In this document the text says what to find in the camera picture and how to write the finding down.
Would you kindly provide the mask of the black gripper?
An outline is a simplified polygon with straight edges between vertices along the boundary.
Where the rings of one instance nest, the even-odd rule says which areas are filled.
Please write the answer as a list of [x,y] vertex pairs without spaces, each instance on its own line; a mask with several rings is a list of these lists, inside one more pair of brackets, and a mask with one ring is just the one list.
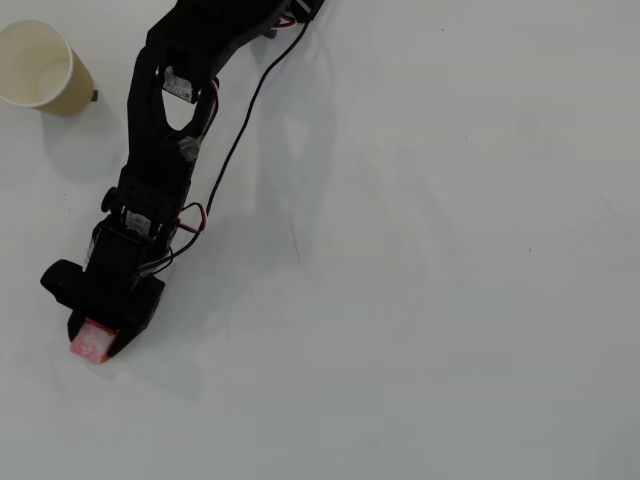
[[84,270],[92,305],[71,312],[69,341],[74,341],[87,319],[116,331],[106,352],[108,359],[131,344],[146,329],[159,304],[164,283],[154,271],[171,252],[166,243],[157,243],[128,228],[119,216],[108,214],[92,232]]

